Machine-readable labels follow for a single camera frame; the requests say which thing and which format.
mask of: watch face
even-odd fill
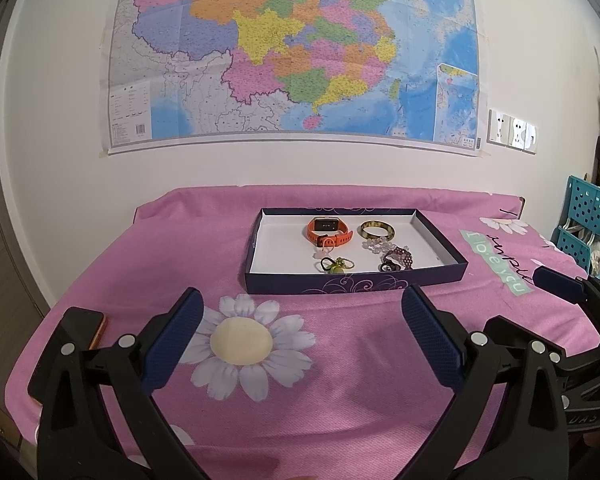
[[[338,230],[337,218],[316,218],[314,221],[314,231],[332,232]]]

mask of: white wall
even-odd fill
[[[102,157],[99,46],[110,0],[19,0],[0,66],[0,173],[43,294],[53,304],[136,206],[181,186],[324,183],[309,160],[338,168],[333,184],[521,195],[524,218],[550,235],[568,175],[592,168],[600,22],[586,0],[480,1],[490,107],[538,125],[536,156],[492,145],[470,158],[347,144],[334,160],[313,142],[245,142]]]

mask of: smartphone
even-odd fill
[[[46,383],[62,345],[73,343],[78,350],[95,348],[104,331],[106,320],[105,315],[96,310],[77,306],[69,307],[40,354],[40,360],[33,370],[27,387],[29,397],[42,404]]]

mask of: pink bedsheet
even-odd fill
[[[154,398],[214,480],[394,478],[435,425],[451,391],[436,382],[405,324],[399,290],[241,296],[247,240],[266,206],[419,208],[469,261],[461,282],[424,289],[467,330],[502,314],[569,354],[599,343],[577,306],[528,283],[540,264],[570,276],[586,274],[514,220],[521,207],[517,197],[353,186],[179,189],[138,208],[134,224],[74,282],[23,350],[5,399],[24,438],[35,441],[40,417],[27,383],[69,306],[107,315],[101,345],[108,346],[123,333],[139,332],[195,286],[205,298],[205,320]],[[500,260],[510,279],[480,254],[480,240],[495,254],[492,262],[499,255],[512,258]],[[266,326],[274,339],[263,362],[233,366],[214,356],[208,337],[226,316]],[[498,400],[496,392],[464,460],[477,456]],[[121,415],[112,411],[126,452],[141,462]]]

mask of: jewelry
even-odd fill
[[[407,248],[396,247],[382,257],[379,269],[382,272],[413,269],[413,256]]]
[[[380,254],[382,263],[378,269],[381,272],[397,272],[413,268],[413,255],[410,253],[409,247],[398,247],[384,236],[365,240],[362,242],[362,247],[370,250],[373,254]]]
[[[371,238],[369,240],[365,240],[362,242],[362,248],[368,249],[373,254],[382,254],[388,253],[389,251],[395,249],[397,246],[394,243],[391,243],[386,237],[380,236],[378,238]]]
[[[314,253],[314,258],[316,260],[321,260],[327,256],[329,256],[329,254],[331,253],[331,251],[333,251],[334,247],[331,246],[324,246],[321,248],[316,247],[315,248],[315,253]]]
[[[386,234],[384,236],[371,234],[371,233],[365,231],[365,229],[368,227],[379,227],[381,229],[384,229],[386,231]],[[389,242],[395,236],[395,229],[385,222],[378,222],[376,220],[371,220],[369,222],[364,222],[360,226],[360,235],[363,238],[366,238],[367,240],[376,240],[378,238],[384,238],[385,240],[387,240]]]
[[[351,260],[347,260],[346,258],[336,258],[335,260],[332,260],[331,258],[323,258],[320,260],[320,266],[327,274],[344,274],[345,270],[353,269],[356,264]]]
[[[318,232],[340,232],[335,235],[319,235]],[[316,247],[340,247],[353,238],[353,231],[339,218],[318,217],[309,222],[306,227],[306,237]]]

